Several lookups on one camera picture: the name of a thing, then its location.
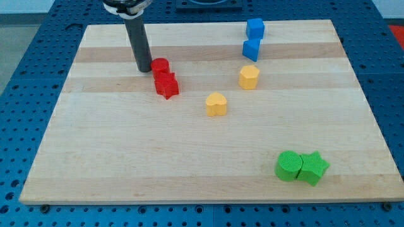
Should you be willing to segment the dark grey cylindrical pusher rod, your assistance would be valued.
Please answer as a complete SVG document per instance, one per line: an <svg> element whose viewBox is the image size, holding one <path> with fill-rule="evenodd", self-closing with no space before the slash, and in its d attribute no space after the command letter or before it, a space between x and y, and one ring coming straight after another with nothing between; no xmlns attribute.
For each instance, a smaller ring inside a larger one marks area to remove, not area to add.
<svg viewBox="0 0 404 227"><path fill-rule="evenodd" d="M128 33L138 70L142 73L150 72L152 55L143 18L139 16L135 19L125 19L124 24Z"/></svg>

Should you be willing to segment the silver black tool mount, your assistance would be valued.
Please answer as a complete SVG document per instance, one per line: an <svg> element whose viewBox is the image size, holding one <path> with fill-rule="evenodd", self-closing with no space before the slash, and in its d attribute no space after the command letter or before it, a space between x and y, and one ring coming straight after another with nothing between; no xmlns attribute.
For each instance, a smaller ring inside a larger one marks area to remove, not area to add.
<svg viewBox="0 0 404 227"><path fill-rule="evenodd" d="M132 20L144 13L153 0L103 0L104 8L113 15Z"/></svg>

